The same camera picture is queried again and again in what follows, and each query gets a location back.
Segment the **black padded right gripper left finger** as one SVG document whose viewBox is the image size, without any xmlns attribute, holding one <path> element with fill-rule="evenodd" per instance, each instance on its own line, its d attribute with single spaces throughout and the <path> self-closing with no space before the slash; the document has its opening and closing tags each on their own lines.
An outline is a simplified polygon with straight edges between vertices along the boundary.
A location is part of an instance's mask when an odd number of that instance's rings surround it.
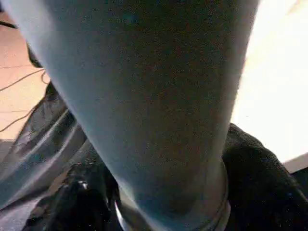
<svg viewBox="0 0 308 231">
<path fill-rule="evenodd" d="M 28 231 L 120 231 L 118 185 L 91 144 L 73 155 L 26 221 Z"/>
</svg>

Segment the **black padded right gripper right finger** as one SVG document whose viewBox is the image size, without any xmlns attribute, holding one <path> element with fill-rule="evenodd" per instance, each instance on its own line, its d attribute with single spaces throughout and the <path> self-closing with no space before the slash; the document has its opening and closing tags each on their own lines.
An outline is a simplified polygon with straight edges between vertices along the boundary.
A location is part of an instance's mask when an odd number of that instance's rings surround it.
<svg viewBox="0 0 308 231">
<path fill-rule="evenodd" d="M 230 124 L 223 162 L 231 214 L 228 231 L 306 231 L 308 199 L 276 155 Z"/>
</svg>

